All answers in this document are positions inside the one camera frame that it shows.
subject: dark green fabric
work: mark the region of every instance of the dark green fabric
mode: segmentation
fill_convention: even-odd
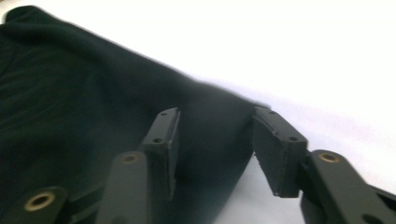
[[[0,26],[0,216],[34,189],[105,181],[172,107],[177,189],[159,222],[211,223],[250,159],[254,105],[39,8],[11,10]]]

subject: metal grommet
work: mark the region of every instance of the metal grommet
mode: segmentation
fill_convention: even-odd
[[[29,199],[29,201],[27,201],[25,204],[24,209],[28,212],[35,212],[47,207],[53,203],[53,201],[55,201],[54,193],[51,191],[42,192]]]
[[[131,164],[138,160],[138,157],[135,154],[128,154],[122,157],[122,163]]]
[[[326,162],[339,162],[340,161],[340,158],[338,158],[337,156],[335,156],[333,154],[327,153],[327,152],[320,153],[319,158]]]

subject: white background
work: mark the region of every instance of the white background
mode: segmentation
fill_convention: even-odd
[[[343,154],[368,183],[396,194],[391,1],[3,0],[0,15],[22,5],[269,104],[309,150]],[[255,158],[215,224],[245,223],[304,223],[299,200],[272,196]]]

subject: black fabric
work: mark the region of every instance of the black fabric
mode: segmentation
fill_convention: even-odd
[[[178,107],[177,189],[159,223],[211,223],[251,150],[254,105],[36,7],[0,26],[0,216],[26,192],[103,182],[155,116]]]

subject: white surface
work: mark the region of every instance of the white surface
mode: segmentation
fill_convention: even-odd
[[[4,0],[0,15],[36,5],[187,76],[267,103],[309,139],[310,150],[341,153],[368,183],[396,193],[396,6],[197,2]],[[245,223],[304,223],[299,200],[273,197],[255,159],[216,221]]]

